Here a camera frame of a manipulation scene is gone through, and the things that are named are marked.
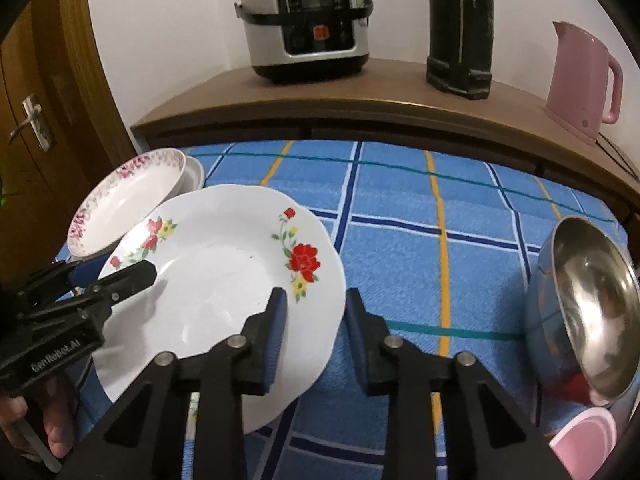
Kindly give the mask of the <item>pink floral deep plate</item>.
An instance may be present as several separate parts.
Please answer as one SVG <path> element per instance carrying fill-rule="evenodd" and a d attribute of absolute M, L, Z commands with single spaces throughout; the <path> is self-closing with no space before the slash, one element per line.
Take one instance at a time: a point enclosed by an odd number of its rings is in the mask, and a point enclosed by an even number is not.
<path fill-rule="evenodd" d="M 108 174 L 81 202 L 67 231 L 76 260 L 107 252 L 147 214 L 177 195 L 186 155 L 176 148 L 134 156 Z"/>

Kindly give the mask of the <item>pink plastic bowl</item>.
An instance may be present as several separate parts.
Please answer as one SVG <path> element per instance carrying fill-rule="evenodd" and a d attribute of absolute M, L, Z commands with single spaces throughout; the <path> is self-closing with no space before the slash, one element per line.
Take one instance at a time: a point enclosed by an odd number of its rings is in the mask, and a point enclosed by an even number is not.
<path fill-rule="evenodd" d="M 606 408 L 588 408 L 571 419 L 550 441 L 573 480 L 589 480 L 617 442 L 614 417 Z"/>

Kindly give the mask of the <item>red flower white plate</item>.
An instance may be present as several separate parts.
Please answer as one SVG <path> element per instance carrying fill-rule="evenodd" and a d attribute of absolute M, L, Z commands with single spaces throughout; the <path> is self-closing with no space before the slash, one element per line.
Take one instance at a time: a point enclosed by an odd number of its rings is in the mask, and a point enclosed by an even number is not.
<path fill-rule="evenodd" d="M 288 295 L 277 374 L 265 396 L 244 398 L 244 430 L 276 419 L 326 368 L 345 272 L 324 225 L 292 198 L 235 184 L 172 198 L 122 238 L 100 274 L 141 260 L 155 266 L 154 284 L 116 304 L 93 355 L 111 401 L 158 352 L 195 356 L 239 333 L 275 287 Z"/>

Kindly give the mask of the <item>stainless steel bowl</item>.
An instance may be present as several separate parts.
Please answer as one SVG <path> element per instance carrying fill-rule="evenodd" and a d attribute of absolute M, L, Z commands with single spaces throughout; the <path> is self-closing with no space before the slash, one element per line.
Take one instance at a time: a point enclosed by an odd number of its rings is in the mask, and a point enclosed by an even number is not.
<path fill-rule="evenodd" d="M 548 393 L 602 406 L 628 391 L 639 368 L 639 285 L 595 224 L 570 216 L 555 225 L 530 277 L 524 330 Z"/>

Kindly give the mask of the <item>plain grey round plate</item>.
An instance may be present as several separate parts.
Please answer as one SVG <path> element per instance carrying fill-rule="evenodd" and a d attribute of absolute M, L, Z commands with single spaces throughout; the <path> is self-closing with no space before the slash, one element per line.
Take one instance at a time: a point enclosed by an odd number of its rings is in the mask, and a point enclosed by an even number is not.
<path fill-rule="evenodd" d="M 195 157 L 186 156 L 182 182 L 178 189 L 178 195 L 190 193 L 204 188 L 205 170 L 202 163 Z"/>

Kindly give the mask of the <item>brown wooden door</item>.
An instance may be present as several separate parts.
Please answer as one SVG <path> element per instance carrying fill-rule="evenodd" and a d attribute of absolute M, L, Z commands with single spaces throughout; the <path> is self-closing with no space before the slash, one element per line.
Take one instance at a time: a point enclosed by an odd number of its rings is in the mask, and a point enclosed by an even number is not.
<path fill-rule="evenodd" d="M 134 147 L 89 0 L 17 0 L 1 18 L 1 281 L 47 266 L 85 196 Z"/>

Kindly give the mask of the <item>silver black rice cooker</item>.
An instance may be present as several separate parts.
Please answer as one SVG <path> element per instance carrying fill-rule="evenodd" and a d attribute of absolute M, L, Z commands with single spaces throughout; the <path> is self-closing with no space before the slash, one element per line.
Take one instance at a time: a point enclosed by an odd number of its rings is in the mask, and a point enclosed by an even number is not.
<path fill-rule="evenodd" d="M 240 0 L 250 65 L 274 84 L 348 77 L 369 59 L 372 0 Z"/>

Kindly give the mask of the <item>brown wooden sideboard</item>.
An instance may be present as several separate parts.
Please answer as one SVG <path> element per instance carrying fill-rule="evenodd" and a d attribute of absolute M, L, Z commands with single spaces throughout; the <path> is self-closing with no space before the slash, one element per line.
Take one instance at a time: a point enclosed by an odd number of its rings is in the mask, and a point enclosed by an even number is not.
<path fill-rule="evenodd" d="M 495 158 L 597 196 L 622 220 L 639 212 L 638 181 L 544 114 L 539 96 L 495 82 L 488 99 L 470 101 L 430 86 L 419 63 L 374 58 L 354 76 L 283 86 L 249 67 L 228 70 L 155 107 L 132 132 L 160 144 L 250 124 L 289 129 L 296 119 L 311 129 L 381 131 L 392 142 Z"/>

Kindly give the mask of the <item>pink electric kettle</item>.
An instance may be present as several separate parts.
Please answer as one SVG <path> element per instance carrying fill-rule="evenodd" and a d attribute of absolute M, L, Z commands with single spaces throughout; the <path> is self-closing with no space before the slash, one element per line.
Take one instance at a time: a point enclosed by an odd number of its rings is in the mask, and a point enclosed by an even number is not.
<path fill-rule="evenodd" d="M 606 45 L 569 22 L 554 22 L 558 46 L 544 107 L 546 114 L 585 144 L 620 118 L 624 75 Z"/>

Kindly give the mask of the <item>black tall thermos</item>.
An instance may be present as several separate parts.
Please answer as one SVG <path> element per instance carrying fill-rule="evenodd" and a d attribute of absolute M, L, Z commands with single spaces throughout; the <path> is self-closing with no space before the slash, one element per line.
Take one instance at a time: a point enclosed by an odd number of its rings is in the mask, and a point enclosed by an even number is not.
<path fill-rule="evenodd" d="M 428 4 L 427 82 L 465 99 L 486 99 L 492 81 L 494 0 L 428 0 Z"/>

